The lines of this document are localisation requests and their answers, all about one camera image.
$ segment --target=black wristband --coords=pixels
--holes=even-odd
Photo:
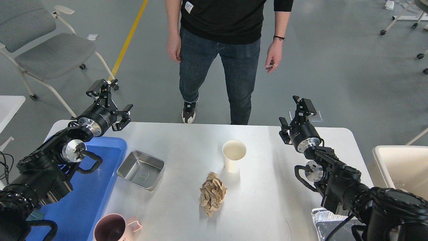
[[[280,36],[274,36],[273,38],[278,38],[280,41],[282,40],[282,41],[284,41],[285,40],[285,37],[280,37]]]

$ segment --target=chair wheel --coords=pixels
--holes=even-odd
[[[39,97],[36,94],[34,94],[34,95],[30,95],[30,98],[32,100],[37,100]]]

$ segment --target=table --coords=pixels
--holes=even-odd
[[[56,122],[48,136],[68,122]],[[138,122],[120,132],[109,130],[105,136],[127,142],[126,156],[133,150],[155,156],[165,162],[165,173],[153,192],[117,178],[104,214],[137,216],[143,228],[135,241],[316,241],[311,210],[320,206],[321,196],[295,178],[294,166],[307,160],[282,142],[279,131],[269,126]],[[325,127],[317,131],[343,162],[362,172],[361,182],[372,187],[352,132]],[[247,147],[238,173],[223,168],[221,147],[230,139]],[[212,217],[199,205],[199,188],[209,172],[218,173],[228,188]]]
[[[24,103],[24,96],[0,96],[0,133]]]

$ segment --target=brown crumpled paper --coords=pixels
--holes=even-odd
[[[211,217],[213,212],[220,208],[227,188],[225,188],[223,182],[217,178],[217,173],[210,172],[200,190],[201,206],[204,208],[205,213]]]

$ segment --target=plastic bin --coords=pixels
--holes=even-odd
[[[367,165],[373,185],[401,189],[428,200],[428,147],[377,146]]]

